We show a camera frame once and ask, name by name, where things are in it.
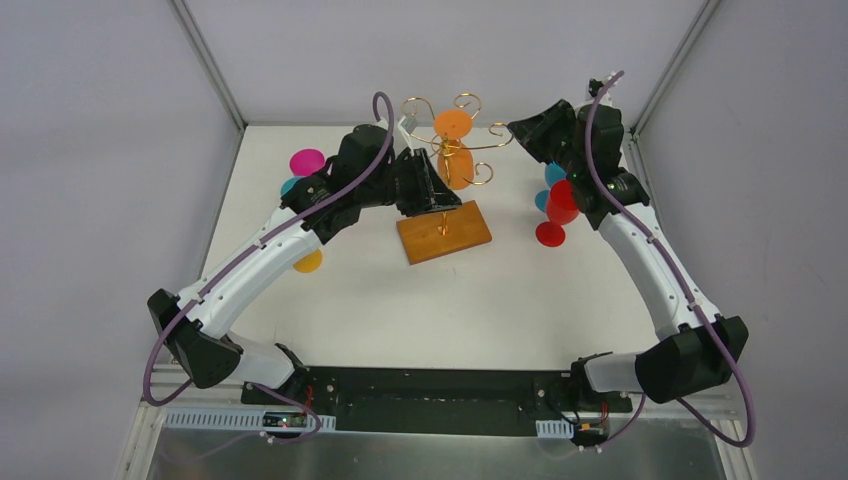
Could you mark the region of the blue wine glass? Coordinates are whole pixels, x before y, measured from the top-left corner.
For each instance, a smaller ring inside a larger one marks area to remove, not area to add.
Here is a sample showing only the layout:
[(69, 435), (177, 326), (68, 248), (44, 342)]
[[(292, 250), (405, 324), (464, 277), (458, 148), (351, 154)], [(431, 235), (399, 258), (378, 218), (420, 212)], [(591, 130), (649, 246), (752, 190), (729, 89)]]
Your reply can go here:
[(544, 168), (544, 181), (546, 187), (540, 190), (534, 198), (534, 204), (538, 210), (545, 213), (550, 189), (559, 181), (566, 178), (565, 170), (556, 163), (546, 164)]

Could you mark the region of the orange wine glass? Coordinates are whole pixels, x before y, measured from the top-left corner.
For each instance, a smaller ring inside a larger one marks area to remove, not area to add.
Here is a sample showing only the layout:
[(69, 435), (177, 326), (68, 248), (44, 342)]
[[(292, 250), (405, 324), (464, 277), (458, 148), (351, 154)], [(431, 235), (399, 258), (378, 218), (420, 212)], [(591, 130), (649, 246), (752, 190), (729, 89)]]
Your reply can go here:
[(467, 188), (474, 178), (471, 151), (462, 143), (472, 125), (471, 115), (460, 109), (445, 110), (435, 117), (436, 166), (440, 177), (452, 190)]

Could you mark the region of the gold rack with wooden base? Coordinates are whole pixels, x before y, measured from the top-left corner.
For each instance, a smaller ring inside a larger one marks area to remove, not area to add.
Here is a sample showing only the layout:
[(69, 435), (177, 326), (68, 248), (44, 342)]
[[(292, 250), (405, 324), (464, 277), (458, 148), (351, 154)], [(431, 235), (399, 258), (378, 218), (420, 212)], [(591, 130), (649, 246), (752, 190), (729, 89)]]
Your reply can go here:
[[(470, 114), (473, 128), (474, 121), (482, 108), (483, 102), (478, 95), (463, 92), (454, 98), (453, 107), (446, 110), (460, 109)], [(406, 99), (401, 110), (403, 115), (416, 118), (418, 126), (412, 134), (415, 147), (421, 147), (427, 152), (430, 162), (438, 172), (436, 166), (438, 138), (434, 131), (434, 122), (435, 117), (445, 110), (437, 113), (431, 103), (421, 97)], [(469, 146), (465, 143), (465, 138), (471, 132), (462, 139), (462, 143), (471, 151), (472, 157), (476, 151), (501, 148), (513, 140), (512, 134), (506, 130), (506, 125), (502, 122), (491, 124), (488, 132), (498, 138), (496, 143)], [(494, 168), (474, 158), (473, 172), (474, 178), (469, 186), (485, 185), (494, 178)], [(462, 206), (455, 210), (427, 213), (400, 220), (397, 222), (397, 230), (411, 265), (477, 247), (492, 240), (489, 227), (474, 200), (462, 202)]]

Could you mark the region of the red wine glass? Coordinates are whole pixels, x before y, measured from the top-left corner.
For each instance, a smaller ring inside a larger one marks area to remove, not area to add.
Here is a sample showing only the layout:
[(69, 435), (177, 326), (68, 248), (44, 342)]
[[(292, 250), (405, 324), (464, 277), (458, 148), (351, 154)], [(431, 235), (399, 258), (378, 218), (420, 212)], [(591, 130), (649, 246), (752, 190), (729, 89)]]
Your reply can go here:
[(538, 192), (535, 205), (546, 215), (546, 220), (535, 229), (537, 241), (546, 247), (561, 246), (567, 238), (565, 226), (580, 215), (571, 183), (559, 180), (548, 190)]

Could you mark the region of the pink wine glass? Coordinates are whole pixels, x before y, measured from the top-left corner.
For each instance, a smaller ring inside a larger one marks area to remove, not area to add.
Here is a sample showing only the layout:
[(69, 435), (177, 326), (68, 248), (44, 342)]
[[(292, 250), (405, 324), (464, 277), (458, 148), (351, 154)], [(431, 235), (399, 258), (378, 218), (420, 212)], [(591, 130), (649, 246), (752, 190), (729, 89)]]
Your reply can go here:
[(306, 148), (295, 152), (289, 160), (289, 168), (295, 177), (305, 177), (321, 170), (326, 163), (325, 155), (317, 149)]

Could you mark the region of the teal wine glass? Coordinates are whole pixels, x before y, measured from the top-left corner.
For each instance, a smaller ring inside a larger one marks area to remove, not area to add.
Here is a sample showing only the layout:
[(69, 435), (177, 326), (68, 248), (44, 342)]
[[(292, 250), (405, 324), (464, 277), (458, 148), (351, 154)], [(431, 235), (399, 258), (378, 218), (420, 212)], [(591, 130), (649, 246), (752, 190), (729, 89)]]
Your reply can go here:
[(287, 179), (280, 188), (280, 197), (284, 197), (302, 179), (302, 176), (294, 176)]

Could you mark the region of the yellow wine glass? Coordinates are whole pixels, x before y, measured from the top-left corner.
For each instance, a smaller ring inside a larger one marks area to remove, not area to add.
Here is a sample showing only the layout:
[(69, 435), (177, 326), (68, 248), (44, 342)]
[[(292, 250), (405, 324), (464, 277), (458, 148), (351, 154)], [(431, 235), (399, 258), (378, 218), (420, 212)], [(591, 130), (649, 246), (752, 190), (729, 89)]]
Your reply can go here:
[(323, 253), (320, 249), (304, 256), (293, 264), (293, 269), (299, 273), (312, 273), (323, 263)]

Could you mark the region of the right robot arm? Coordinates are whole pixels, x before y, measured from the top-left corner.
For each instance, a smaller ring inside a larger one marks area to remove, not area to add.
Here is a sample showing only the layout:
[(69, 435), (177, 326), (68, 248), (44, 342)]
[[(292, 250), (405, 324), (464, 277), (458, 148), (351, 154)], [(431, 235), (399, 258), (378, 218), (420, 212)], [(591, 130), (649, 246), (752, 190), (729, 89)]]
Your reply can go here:
[(578, 375), (567, 384), (572, 404), (590, 410), (613, 391), (667, 403), (730, 381), (739, 371), (748, 328), (698, 290), (668, 245), (646, 190), (621, 166), (621, 112), (559, 100), (506, 128), (534, 160), (564, 169), (577, 208), (624, 265), (658, 338), (643, 352), (575, 361)]

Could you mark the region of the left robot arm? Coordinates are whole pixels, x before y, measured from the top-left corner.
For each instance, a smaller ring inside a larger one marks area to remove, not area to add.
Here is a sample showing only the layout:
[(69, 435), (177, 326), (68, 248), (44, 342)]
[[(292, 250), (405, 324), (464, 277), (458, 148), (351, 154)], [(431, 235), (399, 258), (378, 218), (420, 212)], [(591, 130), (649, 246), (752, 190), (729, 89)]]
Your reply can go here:
[(364, 209), (394, 206), (405, 217), (417, 217), (461, 204), (424, 149), (396, 151), (385, 122), (358, 125), (325, 166), (282, 196), (238, 251), (176, 294), (155, 291), (147, 307), (163, 346), (190, 384), (206, 389), (239, 379), (266, 386), (281, 404), (293, 404), (305, 390), (294, 355), (235, 335), (235, 320), (295, 263), (357, 223)]

